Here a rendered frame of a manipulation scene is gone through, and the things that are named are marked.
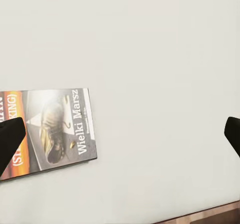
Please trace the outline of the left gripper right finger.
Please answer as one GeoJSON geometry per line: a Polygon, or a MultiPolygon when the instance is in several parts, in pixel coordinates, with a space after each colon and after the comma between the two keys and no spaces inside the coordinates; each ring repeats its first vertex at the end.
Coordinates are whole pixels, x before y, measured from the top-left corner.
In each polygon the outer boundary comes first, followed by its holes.
{"type": "Polygon", "coordinates": [[[234,150],[240,157],[240,119],[235,117],[229,117],[227,119],[224,135],[233,146],[234,150]]]}

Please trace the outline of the hardback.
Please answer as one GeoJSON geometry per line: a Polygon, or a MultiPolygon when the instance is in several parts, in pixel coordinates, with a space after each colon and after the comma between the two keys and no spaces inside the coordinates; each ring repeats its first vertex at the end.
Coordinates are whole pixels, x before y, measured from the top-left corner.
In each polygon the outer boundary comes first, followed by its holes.
{"type": "Polygon", "coordinates": [[[0,182],[97,159],[91,111],[88,88],[0,91],[0,122],[26,131],[0,182]]]}

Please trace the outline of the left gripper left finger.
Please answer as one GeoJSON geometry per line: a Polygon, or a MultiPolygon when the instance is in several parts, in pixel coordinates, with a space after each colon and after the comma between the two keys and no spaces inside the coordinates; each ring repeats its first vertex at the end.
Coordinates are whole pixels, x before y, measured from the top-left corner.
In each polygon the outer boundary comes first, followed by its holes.
{"type": "Polygon", "coordinates": [[[0,122],[0,177],[26,136],[21,117],[0,122]]]}

